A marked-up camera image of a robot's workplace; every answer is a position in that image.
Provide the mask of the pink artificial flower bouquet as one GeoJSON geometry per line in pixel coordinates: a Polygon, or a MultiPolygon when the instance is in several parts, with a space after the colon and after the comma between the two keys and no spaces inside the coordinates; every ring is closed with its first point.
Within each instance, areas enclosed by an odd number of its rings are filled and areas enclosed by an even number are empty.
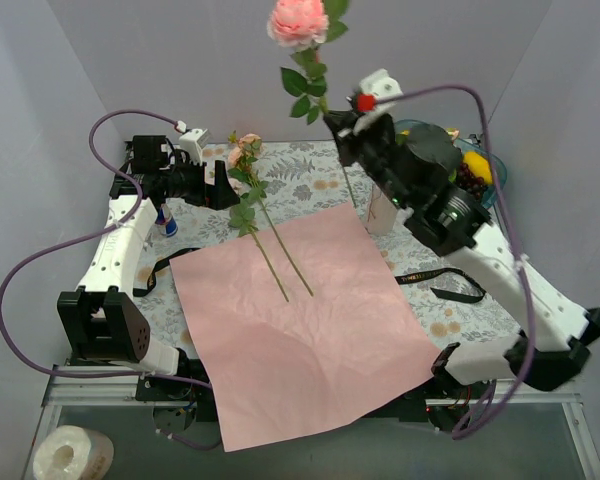
{"type": "Polygon", "coordinates": [[[256,224],[256,209],[259,208],[263,213],[270,230],[273,232],[274,238],[278,242],[278,246],[281,248],[293,271],[296,273],[308,294],[313,297],[313,289],[292,258],[272,221],[264,202],[267,198],[267,188],[269,183],[260,179],[255,168],[255,164],[263,151],[262,138],[254,133],[248,133],[239,137],[237,132],[233,131],[228,136],[228,143],[231,146],[231,150],[229,151],[226,162],[227,174],[231,186],[240,197],[239,203],[229,210],[229,226],[238,232],[240,238],[250,237],[253,240],[265,261],[269,272],[275,280],[280,293],[284,300],[289,303],[290,297],[258,236],[259,228],[256,224]]]}

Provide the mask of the single pink flower stem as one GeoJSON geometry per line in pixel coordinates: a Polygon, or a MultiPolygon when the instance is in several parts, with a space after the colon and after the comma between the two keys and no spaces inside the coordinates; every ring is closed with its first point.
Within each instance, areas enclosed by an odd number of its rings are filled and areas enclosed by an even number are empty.
{"type": "Polygon", "coordinates": [[[455,141],[459,137],[460,131],[458,129],[449,128],[447,129],[447,134],[449,135],[451,141],[455,141]]]}

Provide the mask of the black ribbon with gold text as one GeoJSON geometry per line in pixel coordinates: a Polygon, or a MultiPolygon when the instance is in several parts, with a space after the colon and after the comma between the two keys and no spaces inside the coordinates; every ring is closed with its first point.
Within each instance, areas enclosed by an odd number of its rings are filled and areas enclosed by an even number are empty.
{"type": "MultiPolygon", "coordinates": [[[[149,295],[156,287],[157,284],[157,274],[168,268],[170,266],[170,261],[178,258],[180,256],[186,255],[188,253],[192,253],[197,251],[197,248],[184,248],[184,249],[180,249],[176,252],[174,252],[173,254],[158,260],[153,268],[150,271],[149,277],[146,280],[146,287],[145,288],[133,288],[133,296],[136,298],[143,298],[146,297],[147,295],[149,295]]],[[[405,274],[405,275],[400,275],[400,276],[395,276],[395,280],[396,282],[401,285],[413,285],[413,284],[418,284],[418,283],[422,283],[425,281],[430,281],[433,280],[435,278],[438,278],[442,275],[445,274],[453,274],[453,275],[458,275],[460,277],[462,277],[467,283],[469,283],[473,288],[476,289],[477,294],[464,294],[464,293],[459,293],[459,292],[454,292],[454,291],[449,291],[449,290],[444,290],[444,289],[438,289],[438,288],[431,288],[431,292],[438,298],[441,300],[447,300],[447,301],[454,301],[454,302],[458,302],[458,303],[463,303],[463,304],[476,304],[481,302],[485,295],[486,295],[486,290],[473,278],[471,278],[468,274],[466,274],[464,271],[458,269],[458,268],[453,268],[453,267],[444,267],[444,268],[440,268],[440,269],[434,269],[434,270],[429,270],[429,271],[421,271],[421,272],[416,272],[416,273],[410,273],[410,274],[405,274]]]]}

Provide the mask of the purple wrapping paper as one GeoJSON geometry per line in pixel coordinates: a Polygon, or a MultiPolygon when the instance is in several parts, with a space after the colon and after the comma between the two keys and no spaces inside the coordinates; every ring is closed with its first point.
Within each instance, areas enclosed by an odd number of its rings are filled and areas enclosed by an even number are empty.
{"type": "Polygon", "coordinates": [[[348,425],[431,376],[439,350],[350,204],[171,271],[228,452],[348,425]]]}

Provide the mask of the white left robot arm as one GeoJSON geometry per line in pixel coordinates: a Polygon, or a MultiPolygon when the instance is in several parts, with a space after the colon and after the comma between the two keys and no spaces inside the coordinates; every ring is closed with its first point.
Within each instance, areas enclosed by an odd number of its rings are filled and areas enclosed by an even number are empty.
{"type": "Polygon", "coordinates": [[[182,134],[177,148],[163,136],[133,138],[129,163],[115,175],[109,192],[109,231],[101,237],[77,288],[61,293],[57,301],[75,357],[158,373],[158,387],[173,400],[191,392],[193,377],[182,368],[183,354],[152,336],[133,301],[135,273],[167,200],[181,199],[212,210],[238,204],[223,162],[216,162],[214,178],[207,178],[202,149],[208,140],[205,129],[182,134]]]}

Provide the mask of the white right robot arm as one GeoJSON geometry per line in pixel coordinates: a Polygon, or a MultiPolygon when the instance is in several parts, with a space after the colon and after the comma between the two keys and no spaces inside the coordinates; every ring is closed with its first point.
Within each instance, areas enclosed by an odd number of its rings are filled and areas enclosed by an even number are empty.
{"type": "Polygon", "coordinates": [[[549,392],[581,373],[600,338],[600,308],[569,300],[515,258],[489,212],[451,181],[462,153],[442,128],[418,125],[400,138],[387,113],[330,111],[323,120],[340,162],[358,164],[396,209],[411,210],[404,225],[412,236],[475,280],[519,326],[517,334],[481,345],[447,346],[432,365],[440,395],[515,377],[549,392]]]}

